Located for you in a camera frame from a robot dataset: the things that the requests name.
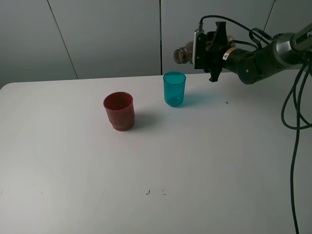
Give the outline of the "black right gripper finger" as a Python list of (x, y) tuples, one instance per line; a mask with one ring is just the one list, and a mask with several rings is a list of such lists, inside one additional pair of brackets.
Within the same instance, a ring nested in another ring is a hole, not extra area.
[(218, 78), (223, 70), (222, 66), (212, 66), (209, 68), (210, 70), (210, 79), (209, 81), (210, 82), (217, 82), (218, 81)]
[(213, 44), (218, 45), (227, 45), (227, 32), (226, 32), (226, 22), (225, 21), (217, 21), (216, 23), (216, 31), (213, 37)]

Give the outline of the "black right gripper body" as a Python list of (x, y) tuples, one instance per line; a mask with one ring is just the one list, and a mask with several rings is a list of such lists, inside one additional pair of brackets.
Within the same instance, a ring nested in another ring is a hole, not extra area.
[(207, 41), (207, 73), (221, 73), (224, 69), (239, 72), (244, 50), (233, 46), (228, 40)]

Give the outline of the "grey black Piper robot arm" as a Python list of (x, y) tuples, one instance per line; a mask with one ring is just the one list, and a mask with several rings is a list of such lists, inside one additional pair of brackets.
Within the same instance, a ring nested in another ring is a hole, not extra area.
[(223, 69), (238, 75), (244, 84), (254, 84), (295, 65), (304, 63), (312, 53), (312, 25), (298, 33), (284, 33), (270, 44), (253, 52), (225, 44), (226, 23), (217, 22), (221, 38), (214, 39), (206, 52), (206, 67), (210, 81), (218, 81)]

